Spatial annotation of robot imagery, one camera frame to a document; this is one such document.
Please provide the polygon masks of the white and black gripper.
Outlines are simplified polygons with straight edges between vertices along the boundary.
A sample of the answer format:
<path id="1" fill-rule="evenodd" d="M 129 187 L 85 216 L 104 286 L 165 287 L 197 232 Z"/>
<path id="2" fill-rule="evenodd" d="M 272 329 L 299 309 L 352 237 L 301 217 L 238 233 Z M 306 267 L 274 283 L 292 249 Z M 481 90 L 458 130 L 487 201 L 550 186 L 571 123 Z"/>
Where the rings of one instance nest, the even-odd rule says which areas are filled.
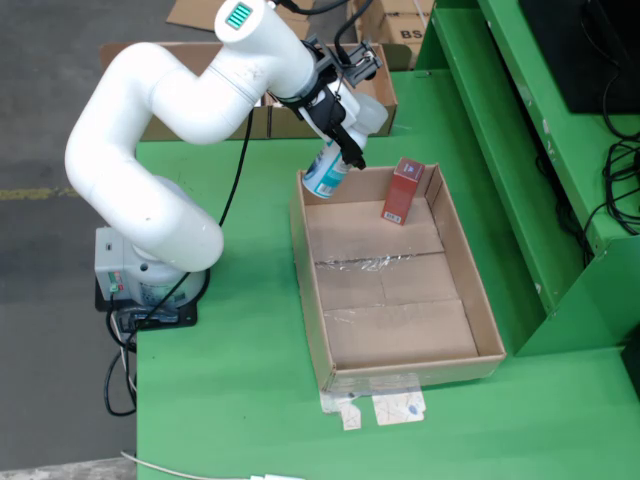
<path id="1" fill-rule="evenodd" d="M 333 140 L 340 148 L 342 161 L 359 170 L 366 168 L 363 147 L 366 135 L 355 129 L 361 105 L 344 79 L 330 83 L 319 80 L 305 95 L 278 97 L 277 101 L 304 120 L 321 138 Z"/>

